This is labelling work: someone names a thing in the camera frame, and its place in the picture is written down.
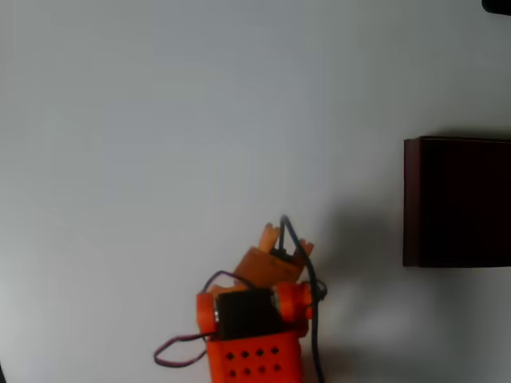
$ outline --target black cable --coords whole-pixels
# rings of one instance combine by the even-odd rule
[[[279,253],[284,252],[284,227],[282,225],[280,226],[280,233],[279,233]]]
[[[307,273],[309,274],[309,282],[311,284],[311,295],[312,295],[312,326],[311,326],[311,348],[312,348],[312,360],[314,361],[314,367],[316,370],[316,375],[318,376],[318,383],[324,383],[325,377],[323,375],[323,369],[321,368],[321,359],[319,357],[319,347],[318,347],[318,326],[319,326],[319,310],[318,304],[321,300],[320,293],[318,289],[318,279],[316,278],[316,273],[314,270],[314,266],[312,266],[312,262],[307,256],[307,252],[303,249],[302,244],[299,241],[298,236],[296,235],[295,229],[291,225],[291,221],[287,215],[283,215],[280,218],[280,234],[283,234],[284,229],[287,228],[293,243],[296,246],[296,249],[300,253],[305,262],[305,267],[307,268]]]

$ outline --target white surface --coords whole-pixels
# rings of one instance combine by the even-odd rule
[[[399,259],[402,140],[511,126],[510,36],[480,0],[3,1],[8,383],[209,381],[151,352],[282,212],[329,382],[508,381],[511,270]]]

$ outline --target dark red block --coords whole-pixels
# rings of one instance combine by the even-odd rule
[[[405,140],[403,264],[511,266],[511,140]]]

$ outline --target wire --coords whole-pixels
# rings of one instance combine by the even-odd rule
[[[242,282],[249,289],[256,288],[256,286],[246,278],[240,277],[239,275],[236,275],[233,273],[229,273],[228,271],[219,270],[215,274],[213,274],[211,277],[209,277],[208,281],[206,282],[206,284],[204,285],[204,287],[202,288],[200,293],[201,294],[207,293],[208,288],[211,286],[211,284],[215,281],[215,279],[217,279],[221,275],[227,275],[228,277],[237,279],[240,282]],[[189,365],[197,363],[200,359],[202,359],[204,357],[204,355],[206,354],[206,350],[201,352],[196,357],[193,357],[192,359],[189,359],[187,361],[167,361],[165,359],[160,358],[160,354],[163,353],[168,347],[170,347],[171,345],[173,345],[176,342],[190,342],[190,341],[195,341],[195,340],[201,339],[201,338],[203,338],[204,341],[206,342],[206,337],[209,337],[211,335],[213,335],[213,334],[193,334],[193,335],[180,335],[178,337],[171,338],[171,339],[167,340],[163,345],[161,345],[160,347],[158,347],[156,349],[156,351],[153,354],[154,362],[157,365],[161,365],[163,367],[169,367],[171,369],[179,369],[182,367],[188,367]]]
[[[305,262],[305,267],[307,268],[307,273],[309,274],[309,282],[311,284],[311,295],[312,295],[312,326],[311,326],[311,348],[312,348],[312,360],[314,361],[314,367],[316,370],[316,375],[318,377],[318,383],[324,383],[325,377],[323,375],[323,369],[321,368],[321,358],[319,356],[319,347],[318,347],[318,326],[319,326],[319,310],[318,304],[320,299],[320,291],[318,290],[318,279],[316,278],[316,273],[314,270],[314,266],[312,266],[312,262],[307,256],[307,252],[303,249],[302,244],[299,241],[298,236],[296,235],[295,229],[291,225],[291,221],[287,215],[283,215],[280,218],[280,233],[282,234],[284,228],[287,228],[293,243],[296,246],[296,249],[300,253]]]
[[[194,335],[180,335],[179,337],[174,337],[172,339],[167,340],[163,345],[158,347],[156,351],[153,354],[154,362],[157,365],[162,365],[164,367],[169,367],[171,369],[179,369],[182,367],[188,367],[189,365],[192,365],[193,363],[198,362],[202,357],[206,354],[206,350],[204,350],[202,353],[197,355],[196,357],[193,357],[192,359],[189,359],[187,361],[167,361],[165,359],[160,358],[160,354],[163,353],[168,347],[173,345],[176,342],[190,342],[195,341],[196,339],[205,338],[211,334],[194,334]]]

